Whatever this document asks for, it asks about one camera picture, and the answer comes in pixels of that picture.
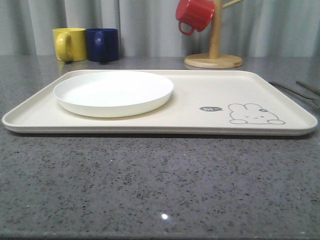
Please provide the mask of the white round plate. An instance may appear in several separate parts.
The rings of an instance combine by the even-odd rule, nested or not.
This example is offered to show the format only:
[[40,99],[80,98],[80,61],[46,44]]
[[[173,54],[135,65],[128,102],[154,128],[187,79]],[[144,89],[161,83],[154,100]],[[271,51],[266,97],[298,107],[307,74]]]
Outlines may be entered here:
[[64,109],[74,114],[120,118],[161,107],[173,89],[173,82],[162,75],[115,70],[71,77],[55,86],[53,94]]

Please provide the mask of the wooden mug tree stand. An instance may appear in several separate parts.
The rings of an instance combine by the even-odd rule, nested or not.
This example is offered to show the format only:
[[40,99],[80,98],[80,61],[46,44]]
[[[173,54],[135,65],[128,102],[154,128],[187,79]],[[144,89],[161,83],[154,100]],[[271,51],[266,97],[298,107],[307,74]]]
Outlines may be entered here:
[[223,9],[241,1],[242,0],[231,0],[227,3],[223,3],[222,0],[213,1],[215,5],[215,11],[211,20],[209,52],[188,55],[184,59],[185,64],[192,67],[205,69],[231,69],[243,65],[243,59],[241,57],[220,53]]

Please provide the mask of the yellow mug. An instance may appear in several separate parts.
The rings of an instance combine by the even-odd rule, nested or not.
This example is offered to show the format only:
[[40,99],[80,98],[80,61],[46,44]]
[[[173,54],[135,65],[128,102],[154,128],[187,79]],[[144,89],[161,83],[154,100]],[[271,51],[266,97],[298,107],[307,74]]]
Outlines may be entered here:
[[58,61],[76,62],[87,59],[85,28],[55,28],[52,33]]

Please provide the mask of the dark blue mug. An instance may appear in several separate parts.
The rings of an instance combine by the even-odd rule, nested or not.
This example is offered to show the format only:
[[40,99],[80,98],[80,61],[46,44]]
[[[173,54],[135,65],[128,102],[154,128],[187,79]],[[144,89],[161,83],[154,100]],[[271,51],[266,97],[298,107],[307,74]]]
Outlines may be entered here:
[[85,40],[89,61],[112,62],[120,59],[119,35],[116,28],[87,28]]

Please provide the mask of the silver metal chopsticks pair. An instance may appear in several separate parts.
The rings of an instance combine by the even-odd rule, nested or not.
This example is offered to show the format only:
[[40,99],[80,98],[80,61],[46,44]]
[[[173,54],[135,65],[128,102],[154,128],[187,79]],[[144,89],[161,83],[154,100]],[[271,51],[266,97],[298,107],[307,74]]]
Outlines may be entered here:
[[318,87],[312,86],[306,82],[302,82],[302,81],[296,81],[296,83],[300,86],[302,86],[303,88],[306,88],[307,90],[313,92],[314,94],[320,96],[320,89]]

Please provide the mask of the beige rabbit print tray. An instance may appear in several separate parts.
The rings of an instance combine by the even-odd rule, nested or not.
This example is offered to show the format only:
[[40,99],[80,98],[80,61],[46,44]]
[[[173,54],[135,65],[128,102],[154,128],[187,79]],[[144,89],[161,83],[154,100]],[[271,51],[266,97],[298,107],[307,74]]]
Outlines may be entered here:
[[150,133],[301,136],[318,120],[259,75],[239,70],[156,70],[173,82],[163,106],[118,118],[81,116],[65,110],[54,88],[68,79],[105,75],[104,70],[68,72],[3,116],[16,133]]

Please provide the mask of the red mug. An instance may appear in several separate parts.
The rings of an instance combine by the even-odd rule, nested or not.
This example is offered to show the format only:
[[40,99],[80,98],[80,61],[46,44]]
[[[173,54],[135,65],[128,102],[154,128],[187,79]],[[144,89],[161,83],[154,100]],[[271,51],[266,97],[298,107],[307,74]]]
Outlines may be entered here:
[[175,12],[179,31],[187,36],[194,31],[202,32],[211,22],[214,12],[212,0],[180,0]]

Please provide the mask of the silver metal fork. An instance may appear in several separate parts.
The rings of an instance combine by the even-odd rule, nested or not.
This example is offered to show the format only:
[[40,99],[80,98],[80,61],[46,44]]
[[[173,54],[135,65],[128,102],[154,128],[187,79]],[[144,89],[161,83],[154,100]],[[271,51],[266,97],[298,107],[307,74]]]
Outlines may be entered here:
[[293,90],[293,89],[291,89],[291,88],[289,88],[287,86],[284,86],[283,84],[275,82],[275,81],[269,81],[268,83],[271,84],[272,86],[280,87],[280,88],[282,88],[282,89],[284,89],[286,91],[294,93],[294,94],[296,94],[296,95],[298,95],[298,96],[300,96],[300,97],[302,97],[304,99],[310,100],[318,108],[320,107],[320,100],[317,99],[317,98],[306,96],[306,95],[304,95],[304,94],[302,94],[302,93],[300,93],[300,92],[298,92],[296,90]]

